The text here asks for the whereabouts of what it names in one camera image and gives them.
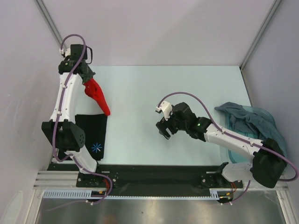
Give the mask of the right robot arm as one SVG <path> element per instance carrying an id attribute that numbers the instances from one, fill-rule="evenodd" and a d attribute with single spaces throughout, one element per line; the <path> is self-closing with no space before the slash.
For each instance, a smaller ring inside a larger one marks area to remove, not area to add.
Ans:
<path id="1" fill-rule="evenodd" d="M 220 173 L 215 176 L 220 187 L 227 187 L 237 180 L 255 180 L 272 189 L 286 168 L 283 151 L 271 138 L 258 140 L 230 131 L 214 124 L 211 119 L 196 116 L 184 102 L 171 105 L 163 101 L 156 107 L 156 112 L 163 114 L 156 126 L 166 139 L 184 131 L 193 139 L 219 145 L 247 159 L 243 163 L 222 165 Z"/>

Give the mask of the red t shirt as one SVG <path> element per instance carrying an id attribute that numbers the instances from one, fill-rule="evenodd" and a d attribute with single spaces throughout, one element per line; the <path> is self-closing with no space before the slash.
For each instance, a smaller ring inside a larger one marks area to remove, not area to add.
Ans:
<path id="1" fill-rule="evenodd" d="M 111 115 L 104 93 L 100 85 L 95 81 L 95 79 L 91 78 L 89 81 L 84 83 L 84 86 L 85 94 L 92 98 L 94 101 L 96 101 L 96 103 L 99 105 L 100 109 L 106 116 Z"/>

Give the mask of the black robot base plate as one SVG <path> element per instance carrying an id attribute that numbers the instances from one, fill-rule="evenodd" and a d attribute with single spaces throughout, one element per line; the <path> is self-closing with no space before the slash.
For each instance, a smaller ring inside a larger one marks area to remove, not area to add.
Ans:
<path id="1" fill-rule="evenodd" d="M 111 196 L 208 196 L 210 189 L 241 189 L 242 181 L 229 182 L 220 166 L 99 165 L 97 173 L 112 180 Z"/>

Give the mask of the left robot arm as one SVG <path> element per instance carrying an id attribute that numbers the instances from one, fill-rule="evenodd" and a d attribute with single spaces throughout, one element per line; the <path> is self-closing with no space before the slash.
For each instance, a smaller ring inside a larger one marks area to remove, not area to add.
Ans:
<path id="1" fill-rule="evenodd" d="M 72 44 L 67 50 L 60 49 L 60 53 L 64 59 L 58 66 L 57 100 L 49 121 L 42 123 L 42 131 L 52 146 L 56 161 L 72 159 L 80 173 L 88 174 L 87 181 L 97 187 L 103 182 L 103 174 L 96 171 L 98 163 L 85 146 L 85 132 L 75 121 L 79 88 L 94 72 L 86 62 L 85 45 Z"/>

